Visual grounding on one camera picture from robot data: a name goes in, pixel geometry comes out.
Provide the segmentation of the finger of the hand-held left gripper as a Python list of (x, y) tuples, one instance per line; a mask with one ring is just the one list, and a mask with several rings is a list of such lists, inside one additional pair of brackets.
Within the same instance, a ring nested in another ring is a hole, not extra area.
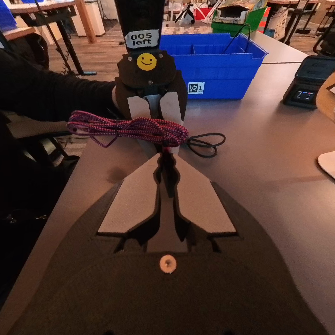
[[(147, 100), (140, 98), (139, 96), (130, 97), (128, 98), (128, 105), (132, 119), (139, 117), (151, 119), (150, 105)], [(157, 149), (153, 143), (142, 139), (138, 139), (137, 141), (147, 159), (151, 159), (157, 154)]]
[(164, 120), (183, 126), (177, 92), (167, 92), (160, 99), (160, 109)]

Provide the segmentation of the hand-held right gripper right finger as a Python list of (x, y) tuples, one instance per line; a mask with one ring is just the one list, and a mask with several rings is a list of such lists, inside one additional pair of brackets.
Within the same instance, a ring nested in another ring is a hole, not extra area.
[(174, 226), (180, 241), (192, 228), (205, 238), (236, 235), (210, 179), (176, 154), (171, 154), (171, 164)]

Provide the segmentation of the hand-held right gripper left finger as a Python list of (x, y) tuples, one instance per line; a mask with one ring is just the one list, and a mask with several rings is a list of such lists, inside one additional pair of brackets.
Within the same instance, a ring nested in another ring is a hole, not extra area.
[(135, 239), (146, 244), (160, 227), (161, 154), (128, 175), (98, 228), (98, 235)]

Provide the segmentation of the blue bin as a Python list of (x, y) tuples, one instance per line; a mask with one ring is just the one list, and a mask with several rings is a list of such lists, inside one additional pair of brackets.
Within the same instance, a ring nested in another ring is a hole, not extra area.
[(268, 52), (244, 34), (162, 35), (188, 99), (242, 99)]

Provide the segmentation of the person's left forearm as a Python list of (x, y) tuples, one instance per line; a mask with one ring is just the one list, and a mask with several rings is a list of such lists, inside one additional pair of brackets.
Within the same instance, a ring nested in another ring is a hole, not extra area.
[(80, 79), (39, 69), (0, 51), (0, 108), (38, 121), (68, 121), (73, 111), (121, 118), (112, 101), (114, 82)]

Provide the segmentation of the person's left hand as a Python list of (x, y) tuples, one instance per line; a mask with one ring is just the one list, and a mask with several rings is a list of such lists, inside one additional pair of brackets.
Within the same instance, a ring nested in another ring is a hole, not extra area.
[(112, 102), (113, 102), (115, 108), (117, 108), (117, 110), (118, 110), (119, 112), (121, 112), (121, 109), (120, 109), (120, 107), (119, 107), (119, 105), (118, 105), (117, 96), (116, 96), (116, 85), (115, 85), (115, 86), (113, 87), (113, 89), (112, 89), (112, 94), (111, 94), (111, 96), (112, 96)]

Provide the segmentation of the green box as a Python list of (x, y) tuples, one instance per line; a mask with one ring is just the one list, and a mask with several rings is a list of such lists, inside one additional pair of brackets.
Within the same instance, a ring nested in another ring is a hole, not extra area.
[(213, 13), (213, 33), (230, 33), (234, 36), (248, 24), (250, 31), (257, 31), (267, 7), (267, 0), (229, 0), (220, 4)]

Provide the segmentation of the wooden trestle table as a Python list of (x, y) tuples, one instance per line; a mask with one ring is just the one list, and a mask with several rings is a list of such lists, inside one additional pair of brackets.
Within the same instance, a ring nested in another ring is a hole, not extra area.
[[(89, 15), (85, 8), (84, 1), (47, 1), (28, 4), (9, 5), (9, 10), (14, 17), (20, 16), (28, 27), (46, 27), (54, 44), (56, 51), (63, 60), (63, 70), (65, 73), (79, 76), (95, 76), (96, 71), (85, 71), (73, 48), (69, 35), (65, 29), (64, 22), (79, 15), (86, 32), (86, 37), (90, 44), (96, 43), (96, 36), (90, 22)], [(51, 23), (56, 23), (61, 37), (64, 41), (67, 53), (64, 54), (51, 27)]]

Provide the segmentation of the orange striped barrier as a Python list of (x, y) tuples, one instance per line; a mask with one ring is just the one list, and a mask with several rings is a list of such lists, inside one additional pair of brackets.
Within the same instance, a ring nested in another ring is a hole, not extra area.
[(267, 23), (267, 19), (268, 19), (268, 15), (269, 15), (270, 9), (271, 9), (271, 7), (268, 7), (268, 6), (266, 7), (266, 10), (265, 10), (265, 12), (263, 14), (263, 17), (262, 17), (262, 19), (261, 19), (261, 21), (259, 23), (258, 29), (257, 29), (257, 31), (260, 32), (260, 33), (262, 33), (262, 34), (265, 31), (265, 26), (266, 26), (266, 23)]

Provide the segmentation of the small black display device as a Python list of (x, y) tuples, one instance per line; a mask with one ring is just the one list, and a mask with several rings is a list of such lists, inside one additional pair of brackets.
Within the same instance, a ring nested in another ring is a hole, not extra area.
[(326, 79), (334, 73), (334, 71), (334, 57), (306, 57), (285, 92), (282, 103), (287, 106), (315, 110), (317, 108), (317, 93)]

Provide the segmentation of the instruction sheet on wooden stand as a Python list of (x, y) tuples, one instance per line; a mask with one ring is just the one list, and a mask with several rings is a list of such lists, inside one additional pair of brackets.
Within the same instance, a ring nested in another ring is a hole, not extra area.
[(318, 110), (335, 123), (335, 95), (327, 90), (327, 87), (335, 83), (335, 73), (332, 73), (320, 87), (316, 106)]

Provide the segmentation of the black office chair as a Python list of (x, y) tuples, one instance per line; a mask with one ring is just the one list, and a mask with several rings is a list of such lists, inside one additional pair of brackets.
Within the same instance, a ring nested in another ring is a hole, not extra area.
[(321, 56), (335, 56), (335, 5), (334, 1), (327, 1), (329, 7), (324, 18), (331, 19), (330, 23), (325, 23), (324, 27), (317, 32), (322, 34), (313, 46), (313, 52)]

